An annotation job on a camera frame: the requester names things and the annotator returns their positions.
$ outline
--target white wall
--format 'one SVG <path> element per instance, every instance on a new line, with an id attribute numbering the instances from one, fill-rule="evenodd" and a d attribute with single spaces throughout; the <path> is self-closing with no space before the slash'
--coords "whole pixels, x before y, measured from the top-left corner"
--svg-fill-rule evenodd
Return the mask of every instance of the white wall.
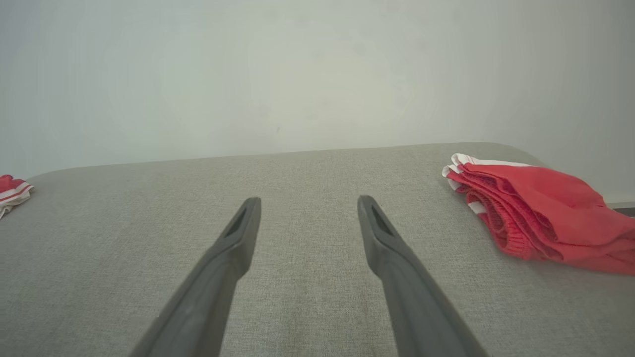
<path id="1" fill-rule="evenodd" d="M 2 0 L 0 174 L 490 141 L 635 201 L 634 19 L 630 0 Z"/>

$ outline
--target folded garment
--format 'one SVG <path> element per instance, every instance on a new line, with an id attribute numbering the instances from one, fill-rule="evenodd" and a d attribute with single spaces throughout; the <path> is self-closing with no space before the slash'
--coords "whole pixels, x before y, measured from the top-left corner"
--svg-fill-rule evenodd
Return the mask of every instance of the folded garment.
<path id="1" fill-rule="evenodd" d="M 11 175 L 0 176 L 0 219 L 14 206 L 29 199 L 32 188 L 24 180 L 15 179 Z"/>
<path id="2" fill-rule="evenodd" d="M 465 154 L 442 174 L 504 253 L 635 275 L 635 219 L 606 207 L 579 178 Z"/>

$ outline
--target gray fabric surface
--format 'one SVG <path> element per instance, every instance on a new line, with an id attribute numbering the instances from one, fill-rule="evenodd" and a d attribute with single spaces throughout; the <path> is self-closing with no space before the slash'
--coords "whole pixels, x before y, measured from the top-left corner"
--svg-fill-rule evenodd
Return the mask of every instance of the gray fabric surface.
<path id="1" fill-rule="evenodd" d="M 124 356 L 238 206 L 262 198 L 223 356 L 394 356 L 356 200 L 371 194 L 495 356 L 632 356 L 635 279 L 502 255 L 440 172 L 486 143 L 51 172 L 0 221 L 3 354 Z"/>

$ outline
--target red and white fabric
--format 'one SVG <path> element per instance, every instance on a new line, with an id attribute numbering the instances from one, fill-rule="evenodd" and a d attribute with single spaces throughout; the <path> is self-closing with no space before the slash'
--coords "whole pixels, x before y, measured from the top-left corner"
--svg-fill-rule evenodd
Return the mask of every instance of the red and white fabric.
<path id="1" fill-rule="evenodd" d="M 0 219 L 14 206 L 29 199 L 32 188 L 24 180 L 15 179 L 11 175 L 0 176 Z"/>
<path id="2" fill-rule="evenodd" d="M 443 176 L 504 253 L 635 275 L 635 219 L 606 207 L 584 181 L 523 163 L 451 160 Z"/>

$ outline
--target white stripe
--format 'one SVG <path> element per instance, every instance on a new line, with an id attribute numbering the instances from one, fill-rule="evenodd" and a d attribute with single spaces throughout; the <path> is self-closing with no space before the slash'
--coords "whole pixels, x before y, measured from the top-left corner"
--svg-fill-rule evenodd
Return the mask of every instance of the white stripe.
<path id="1" fill-rule="evenodd" d="M 483 204 L 480 203 L 479 201 L 468 203 L 467 206 L 469 206 L 469 208 L 472 208 L 472 211 L 474 211 L 474 213 L 476 214 L 487 213 L 485 206 L 483 206 Z"/>
<path id="2" fill-rule="evenodd" d="M 12 196 L 20 191 L 22 191 L 22 189 L 24 187 L 27 187 L 29 184 L 26 182 L 22 182 L 18 187 L 14 188 L 14 189 L 8 189 L 4 192 L 0 192 L 0 201 L 2 201 L 3 198 L 5 197 L 9 197 Z"/>
<path id="3" fill-rule="evenodd" d="M 0 207 L 0 219 L 2 218 L 2 216 L 5 213 L 8 213 L 11 211 L 11 206 L 7 206 L 7 207 Z"/>
<path id="4" fill-rule="evenodd" d="M 441 170 L 441 174 L 443 175 L 443 177 L 447 177 L 448 174 L 451 171 L 454 171 L 456 173 L 462 173 L 463 170 L 459 169 L 456 165 L 448 165 L 446 167 L 443 168 L 443 170 Z"/>
<path id="5" fill-rule="evenodd" d="M 21 194 L 17 194 L 16 196 L 13 197 L 7 197 L 5 199 L 0 199 L 0 206 L 3 205 L 14 205 L 15 204 L 13 202 L 15 202 L 16 200 L 22 199 L 24 197 L 29 198 L 31 197 L 31 195 L 29 194 L 29 191 L 33 188 L 33 186 L 28 185 L 24 191 L 22 191 Z"/>
<path id="6" fill-rule="evenodd" d="M 461 183 L 460 182 L 456 182 L 456 181 L 452 180 L 451 178 L 448 178 L 448 183 L 450 184 L 450 187 L 452 187 L 452 189 L 454 191 L 458 190 L 458 188 L 461 187 Z"/>
<path id="7" fill-rule="evenodd" d="M 481 160 L 481 159 L 477 159 L 473 156 L 469 156 L 465 154 L 452 155 L 452 163 L 454 165 L 465 165 L 467 163 L 471 163 L 474 165 L 532 166 L 532 165 L 523 164 L 523 163 L 514 163 L 512 161 Z"/>
<path id="8" fill-rule="evenodd" d="M 19 195 L 17 199 L 10 199 L 2 203 L 2 206 L 17 206 L 20 203 L 28 200 L 31 197 L 28 191 L 24 191 L 23 194 Z"/>

